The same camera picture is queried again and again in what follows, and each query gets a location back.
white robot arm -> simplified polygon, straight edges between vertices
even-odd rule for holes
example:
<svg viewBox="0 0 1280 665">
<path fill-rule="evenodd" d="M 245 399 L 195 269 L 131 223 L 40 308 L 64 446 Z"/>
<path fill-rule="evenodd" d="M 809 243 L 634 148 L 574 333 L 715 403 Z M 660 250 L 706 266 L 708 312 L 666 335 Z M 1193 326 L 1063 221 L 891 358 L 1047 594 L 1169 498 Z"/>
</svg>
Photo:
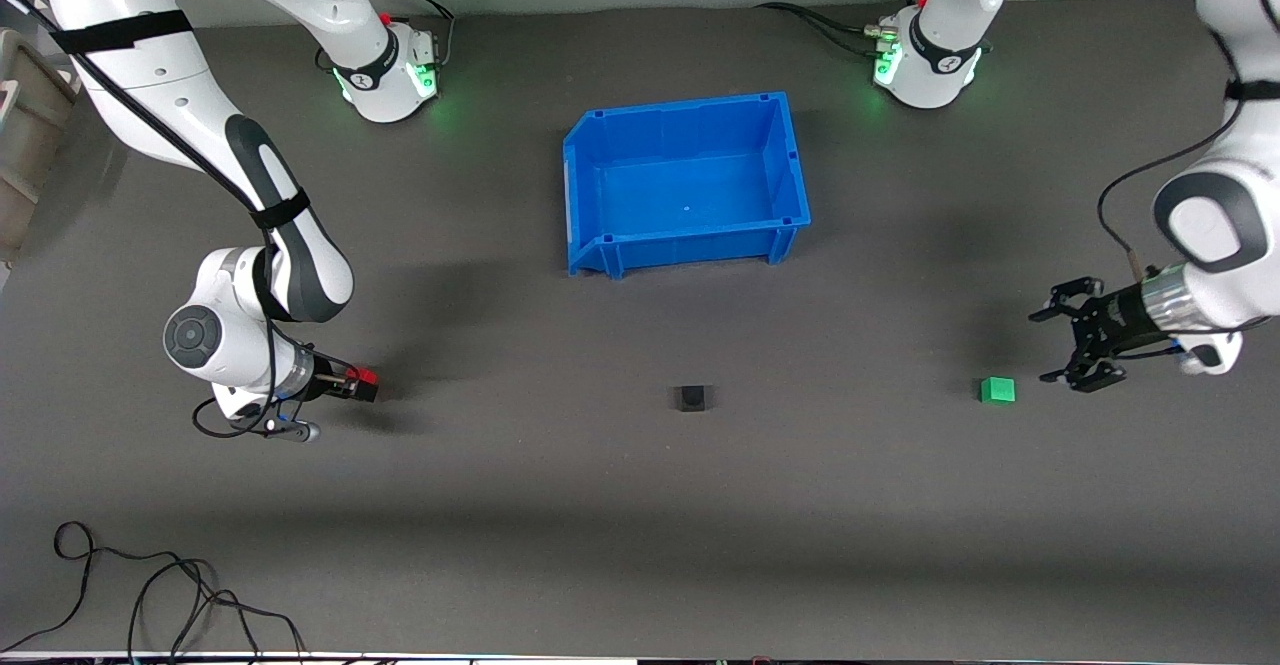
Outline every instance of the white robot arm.
<svg viewBox="0 0 1280 665">
<path fill-rule="evenodd" d="M 927 0 L 909 3 L 881 19 L 896 33 L 895 46 L 877 68 L 876 84 L 913 107 L 951 104 L 973 82 L 979 43 L 1005 0 Z"/>
<path fill-rule="evenodd" d="M 397 121 L 435 95 L 429 33 L 384 23 L 367 0 L 266 1 L 316 37 L 334 61 L 343 95 L 370 121 Z M 260 247 L 207 256 L 191 299 L 165 327 L 169 358 L 212 384 L 237 432 L 261 425 L 261 434 L 305 441 L 315 436 L 311 425 L 265 419 L 269 407 L 319 395 L 371 400 L 374 375 L 316 354 L 271 324 L 333 318 L 351 299 L 351 267 L 270 137 L 214 81 L 175 0 L 50 0 L 50 5 L 63 49 L 87 58 L 184 141 L 189 156 L 77 63 L 113 132 L 152 159 L 219 173 L 269 237 Z"/>
<path fill-rule="evenodd" d="M 1226 373 L 1242 331 L 1280 315 L 1280 0 L 1196 0 L 1230 60 L 1226 119 L 1210 150 L 1156 196 L 1156 226 L 1184 263 L 1102 293 L 1080 278 L 1053 288 L 1037 322 L 1069 315 L 1076 349 L 1064 379 L 1094 391 L 1125 377 L 1124 352 L 1172 341 L 1188 373 Z M 1088 295 L 1083 304 L 1070 299 Z"/>
</svg>

green cube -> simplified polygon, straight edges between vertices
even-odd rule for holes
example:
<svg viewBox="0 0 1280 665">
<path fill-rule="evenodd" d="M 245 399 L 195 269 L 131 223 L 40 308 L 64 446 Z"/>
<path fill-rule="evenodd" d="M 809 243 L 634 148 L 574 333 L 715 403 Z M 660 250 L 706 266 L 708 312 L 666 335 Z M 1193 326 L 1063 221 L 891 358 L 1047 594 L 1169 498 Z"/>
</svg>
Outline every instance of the green cube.
<svg viewBox="0 0 1280 665">
<path fill-rule="evenodd" d="M 1018 393 L 1011 379 L 984 379 L 982 381 L 982 400 L 1006 405 L 1018 400 Z"/>
</svg>

robot end effector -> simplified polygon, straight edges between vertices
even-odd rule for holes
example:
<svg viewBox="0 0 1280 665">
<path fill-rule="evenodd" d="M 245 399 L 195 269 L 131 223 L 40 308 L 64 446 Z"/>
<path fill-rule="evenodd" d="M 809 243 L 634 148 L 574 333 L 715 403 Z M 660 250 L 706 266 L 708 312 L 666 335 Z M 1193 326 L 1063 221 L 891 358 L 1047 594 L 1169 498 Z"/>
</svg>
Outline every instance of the robot end effector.
<svg viewBox="0 0 1280 665">
<path fill-rule="evenodd" d="M 1242 332 L 1280 315 L 1280 249 L 1275 244 L 1280 228 L 1280 19 L 1271 0 L 1196 4 L 1234 81 L 1226 88 L 1225 123 L 1181 153 L 1210 141 L 1212 146 L 1167 182 L 1152 205 L 1157 229 L 1185 261 L 1162 272 L 1148 269 L 1142 281 L 1107 295 L 1096 278 L 1053 286 L 1044 308 L 1030 318 L 1070 317 L 1075 350 L 1064 370 L 1042 375 L 1047 382 L 1064 379 L 1073 390 L 1092 393 L 1125 377 L 1116 361 L 1152 356 L 1178 356 L 1184 373 L 1226 373 L 1239 358 Z M 1129 176 L 1166 160 L 1130 170 Z M 1107 229 L 1138 270 L 1133 249 Z M 1071 304 L 1078 297 L 1085 298 L 1083 304 Z M 1126 356 L 1158 341 L 1171 345 Z"/>
</svg>

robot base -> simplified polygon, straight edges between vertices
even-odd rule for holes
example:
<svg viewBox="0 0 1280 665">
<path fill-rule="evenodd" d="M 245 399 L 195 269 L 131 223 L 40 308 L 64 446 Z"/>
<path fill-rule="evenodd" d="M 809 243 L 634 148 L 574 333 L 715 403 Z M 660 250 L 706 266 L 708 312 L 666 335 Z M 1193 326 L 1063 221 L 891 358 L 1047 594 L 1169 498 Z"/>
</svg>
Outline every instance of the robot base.
<svg viewBox="0 0 1280 665">
<path fill-rule="evenodd" d="M 343 100 L 355 105 L 366 121 L 403 121 L 439 92 L 435 37 L 403 23 L 392 23 L 388 29 L 399 41 L 399 60 L 378 87 L 358 90 L 348 86 L 337 69 L 333 72 Z"/>
<path fill-rule="evenodd" d="M 900 33 L 905 33 L 906 26 L 919 12 L 919 6 L 910 5 L 897 14 L 881 18 L 879 24 L 895 27 Z M 960 91 L 973 82 L 974 68 L 980 58 L 982 50 L 978 50 L 969 63 L 960 63 L 960 68 L 955 72 L 938 74 L 933 72 L 929 60 L 915 51 L 909 37 L 900 37 L 900 41 L 877 60 L 872 82 L 892 92 L 901 104 L 933 110 L 950 105 Z"/>
</svg>

black strap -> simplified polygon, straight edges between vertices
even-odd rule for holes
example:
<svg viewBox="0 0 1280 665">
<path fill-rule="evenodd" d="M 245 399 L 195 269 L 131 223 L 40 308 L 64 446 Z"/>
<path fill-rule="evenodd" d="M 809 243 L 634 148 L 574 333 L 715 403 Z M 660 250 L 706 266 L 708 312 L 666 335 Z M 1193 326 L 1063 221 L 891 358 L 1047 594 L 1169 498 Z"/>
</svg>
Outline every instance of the black strap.
<svg viewBox="0 0 1280 665">
<path fill-rule="evenodd" d="M 1280 100 L 1280 82 L 1276 81 L 1253 81 L 1253 82 L 1239 82 L 1230 81 L 1226 83 L 1226 97 L 1229 100 L 1239 100 L 1242 102 L 1248 100 Z"/>
<path fill-rule="evenodd" d="M 50 35 L 54 42 L 63 49 L 63 52 L 77 55 L 104 50 L 125 50 L 137 45 L 138 40 L 178 32 L 191 32 L 191 20 L 182 10 L 146 13 Z"/>
<path fill-rule="evenodd" d="M 271 205 L 270 208 L 248 214 L 248 217 L 253 219 L 253 224 L 259 229 L 275 229 L 283 224 L 293 223 L 293 217 L 298 217 L 302 210 L 310 208 L 310 206 L 311 199 L 307 197 L 307 192 L 298 188 L 298 194 Z"/>
<path fill-rule="evenodd" d="M 924 36 L 924 31 L 920 29 L 919 13 L 911 18 L 911 24 L 908 28 L 908 36 L 911 41 L 911 46 L 915 47 L 915 51 L 928 60 L 933 73 L 937 74 L 951 74 L 959 72 L 965 63 L 969 63 L 969 59 L 974 56 L 979 45 L 982 45 L 982 42 L 977 42 L 964 50 L 947 50 L 941 45 L 933 45 L 933 42 Z"/>
<path fill-rule="evenodd" d="M 257 304 L 262 307 L 262 315 L 283 324 L 296 324 L 291 315 L 282 308 L 280 302 L 271 295 L 271 283 L 268 276 L 271 260 L 275 256 L 275 246 L 264 247 L 253 258 L 253 292 L 257 293 Z"/>
</svg>

